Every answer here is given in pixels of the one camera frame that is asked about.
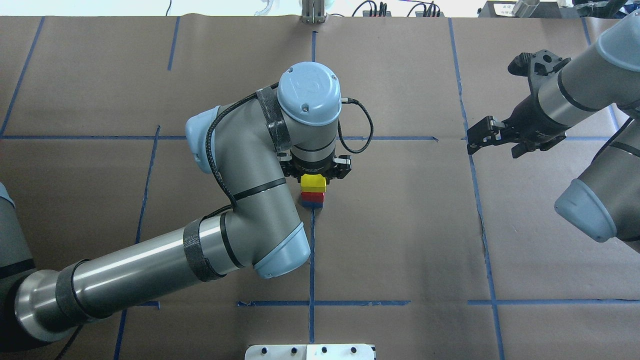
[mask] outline stacked blocks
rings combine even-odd
[[[322,208],[326,179],[322,175],[302,175],[300,179],[300,197],[305,208]]]

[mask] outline light blue cap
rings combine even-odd
[[[640,72],[640,9],[604,31],[596,41],[596,49],[613,65]]]
[[[302,124],[331,124],[342,109],[340,82],[321,63],[297,63],[280,77],[278,102],[288,116]]]
[[[269,279],[291,272],[304,264],[311,255],[307,234],[300,223],[286,239],[267,256],[258,261],[253,269],[263,279]]]
[[[184,126],[184,132],[187,135],[187,143],[189,143],[189,149],[193,154],[193,159],[196,161],[200,170],[206,174],[211,174],[211,167],[207,161],[207,151],[205,149],[205,137],[207,131],[213,120],[218,116],[218,109],[220,106],[216,106],[213,109],[207,110],[187,120],[187,124]],[[216,148],[215,148],[216,131],[213,131],[211,135],[211,154],[213,155],[213,161],[216,161]]]
[[[618,233],[607,208],[580,179],[572,180],[571,185],[556,200],[556,213],[599,243]]]
[[[11,198],[9,197],[9,193],[6,191],[6,188],[4,187],[4,185],[2,185],[2,183],[0,183],[0,197],[7,200],[8,202],[11,202],[11,205],[15,209],[15,202],[11,200]]]

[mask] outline yellow block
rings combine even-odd
[[[324,176],[318,175],[302,175],[300,179],[300,188],[302,192],[323,193],[326,192],[326,179]]]

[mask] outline red block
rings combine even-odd
[[[322,204],[324,202],[324,193],[300,192],[302,201],[310,201]]]

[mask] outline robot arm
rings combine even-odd
[[[194,159],[211,172],[211,146],[214,168],[236,206],[60,272],[33,269],[13,204],[0,199],[2,249],[15,249],[0,256],[0,268],[12,273],[0,278],[0,350],[58,341],[81,323],[242,267],[253,265],[263,278],[298,268],[310,249],[276,155],[291,149],[287,166],[297,174],[334,174],[339,165],[350,166],[334,161],[341,104],[340,85],[329,68],[299,63],[282,75],[277,94],[264,88],[229,112],[210,145],[207,130],[227,107],[191,118],[186,133]],[[15,266],[25,260],[26,268]]]
[[[510,118],[492,117],[467,131],[471,155],[517,143],[511,153],[549,150],[565,131],[615,103],[629,121],[556,202],[556,211],[592,239],[617,236],[640,252],[640,10],[608,29],[576,59],[547,50],[521,54],[509,72],[528,76],[531,95]]]

